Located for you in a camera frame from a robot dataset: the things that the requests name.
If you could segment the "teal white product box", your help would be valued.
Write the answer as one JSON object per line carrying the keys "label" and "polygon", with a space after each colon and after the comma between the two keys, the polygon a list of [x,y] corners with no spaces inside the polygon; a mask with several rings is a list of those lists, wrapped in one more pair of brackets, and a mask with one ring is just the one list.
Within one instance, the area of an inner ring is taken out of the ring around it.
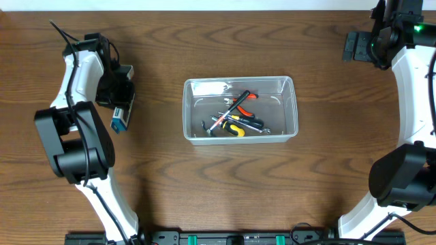
{"label": "teal white product box", "polygon": [[116,134],[128,130],[133,103],[134,99],[131,100],[131,103],[127,109],[115,107],[110,126]]}

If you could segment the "small hammer black handle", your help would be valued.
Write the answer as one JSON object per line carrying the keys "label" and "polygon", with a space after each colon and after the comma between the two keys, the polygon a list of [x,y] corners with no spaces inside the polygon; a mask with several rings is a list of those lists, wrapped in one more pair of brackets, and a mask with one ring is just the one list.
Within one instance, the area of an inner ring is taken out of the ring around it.
{"label": "small hammer black handle", "polygon": [[202,127],[203,127],[203,130],[205,130],[206,131],[206,133],[207,133],[207,135],[209,136],[209,137],[214,137],[214,134],[213,134],[213,129],[216,127],[216,126],[218,126],[225,118],[226,118],[226,116],[230,113],[230,112],[232,112],[233,110],[235,110],[246,98],[248,98],[248,96],[250,95],[251,93],[250,93],[250,91],[248,91],[248,90],[246,90],[246,91],[244,91],[242,94],[241,94],[241,96],[240,97],[238,97],[237,98],[237,100],[236,101],[234,101],[232,104],[231,104],[231,106],[228,108],[228,110],[224,113],[224,114],[222,114],[208,129],[205,127],[205,123],[204,123],[204,121],[202,121]]}

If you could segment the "silver offset ring wrench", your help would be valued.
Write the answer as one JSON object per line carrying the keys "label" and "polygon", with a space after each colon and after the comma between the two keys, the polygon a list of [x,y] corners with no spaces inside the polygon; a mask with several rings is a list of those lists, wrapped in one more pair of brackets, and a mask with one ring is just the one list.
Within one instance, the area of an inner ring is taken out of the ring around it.
{"label": "silver offset ring wrench", "polygon": [[271,134],[271,130],[269,128],[259,128],[259,127],[256,127],[253,123],[248,122],[248,121],[244,121],[241,119],[236,120],[236,119],[230,118],[230,117],[228,117],[228,120],[231,120],[232,122],[240,124],[248,129],[251,129],[251,130],[256,131],[258,133]]}

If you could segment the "slim black yellow screwdriver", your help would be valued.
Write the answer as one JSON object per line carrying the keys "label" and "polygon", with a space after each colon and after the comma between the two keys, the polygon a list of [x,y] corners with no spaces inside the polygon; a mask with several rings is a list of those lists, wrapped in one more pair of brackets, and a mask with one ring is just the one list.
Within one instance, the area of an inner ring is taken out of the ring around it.
{"label": "slim black yellow screwdriver", "polygon": [[258,119],[255,119],[255,118],[249,118],[249,117],[246,117],[246,116],[238,116],[238,115],[233,115],[233,114],[228,114],[225,118],[228,120],[228,117],[234,118],[236,120],[241,119],[241,120],[244,120],[244,121],[248,121],[250,123],[253,123],[256,127],[259,127],[259,128],[263,128],[264,127],[264,123],[261,120],[258,120]]}

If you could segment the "stubby yellow black screwdriver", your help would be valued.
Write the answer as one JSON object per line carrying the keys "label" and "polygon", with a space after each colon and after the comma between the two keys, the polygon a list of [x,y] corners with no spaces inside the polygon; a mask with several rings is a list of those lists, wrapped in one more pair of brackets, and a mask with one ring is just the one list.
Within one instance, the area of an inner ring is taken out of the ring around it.
{"label": "stubby yellow black screwdriver", "polygon": [[245,130],[236,126],[235,124],[231,123],[227,119],[223,119],[217,127],[224,129],[228,133],[230,133],[233,136],[236,137],[244,137],[245,136]]}

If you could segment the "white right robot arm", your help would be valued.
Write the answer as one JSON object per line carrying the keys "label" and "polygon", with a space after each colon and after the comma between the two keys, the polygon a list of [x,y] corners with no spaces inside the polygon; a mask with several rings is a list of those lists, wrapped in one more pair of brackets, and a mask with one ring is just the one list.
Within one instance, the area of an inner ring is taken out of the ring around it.
{"label": "white right robot arm", "polygon": [[393,242],[392,221],[435,205],[435,25],[424,22],[422,1],[380,0],[371,31],[347,34],[344,61],[391,69],[399,98],[396,149],[374,162],[369,191],[338,219],[334,236],[349,243]]}

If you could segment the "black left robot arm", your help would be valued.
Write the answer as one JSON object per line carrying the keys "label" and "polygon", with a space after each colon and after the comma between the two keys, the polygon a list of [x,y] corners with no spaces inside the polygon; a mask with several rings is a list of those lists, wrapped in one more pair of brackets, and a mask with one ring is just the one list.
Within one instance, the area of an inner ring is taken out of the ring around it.
{"label": "black left robot arm", "polygon": [[136,96],[134,69],[111,56],[114,44],[100,33],[68,43],[66,65],[55,100],[35,113],[34,122],[54,174],[73,184],[102,222],[102,238],[69,235],[71,244],[144,244],[137,214],[114,177],[115,150],[96,106],[113,110],[110,126],[126,131]]}

